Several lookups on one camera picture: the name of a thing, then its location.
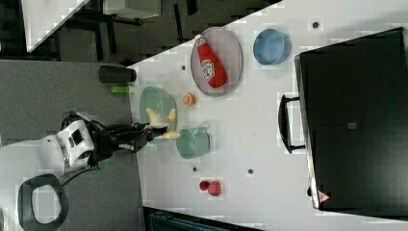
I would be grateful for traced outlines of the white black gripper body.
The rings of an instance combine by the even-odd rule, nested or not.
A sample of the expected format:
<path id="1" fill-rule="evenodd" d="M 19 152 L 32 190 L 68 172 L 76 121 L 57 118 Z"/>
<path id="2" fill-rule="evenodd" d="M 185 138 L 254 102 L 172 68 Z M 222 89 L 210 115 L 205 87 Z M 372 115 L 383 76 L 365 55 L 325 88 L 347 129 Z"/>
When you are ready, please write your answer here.
<path id="1" fill-rule="evenodd" d="M 123 144 L 137 152 L 147 144 L 148 132 L 145 124 L 112 124 L 103 125 L 101 122 L 92 120 L 88 123 L 94 149 L 90 152 L 88 165 L 96 167 L 99 162 L 112 157 L 122 149 Z"/>

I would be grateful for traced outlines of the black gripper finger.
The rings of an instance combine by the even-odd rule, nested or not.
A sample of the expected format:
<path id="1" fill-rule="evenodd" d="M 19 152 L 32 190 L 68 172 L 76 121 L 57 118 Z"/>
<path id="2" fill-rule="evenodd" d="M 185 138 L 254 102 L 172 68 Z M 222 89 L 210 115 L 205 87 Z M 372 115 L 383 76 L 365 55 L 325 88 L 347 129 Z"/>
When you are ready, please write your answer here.
<path id="1" fill-rule="evenodd" d="M 167 128 L 149 128 L 146 130 L 146 140 L 153 141 L 166 132 Z"/>

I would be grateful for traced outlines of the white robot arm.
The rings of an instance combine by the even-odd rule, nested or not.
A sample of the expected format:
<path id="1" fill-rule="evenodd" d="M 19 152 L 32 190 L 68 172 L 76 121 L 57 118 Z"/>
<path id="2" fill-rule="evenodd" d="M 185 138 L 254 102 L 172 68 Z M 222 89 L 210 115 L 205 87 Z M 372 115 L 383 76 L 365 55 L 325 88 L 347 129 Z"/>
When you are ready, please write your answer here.
<path id="1" fill-rule="evenodd" d="M 55 135 L 1 148 L 1 231 L 56 231 L 69 212 L 65 182 L 159 136 L 145 124 L 77 120 Z"/>

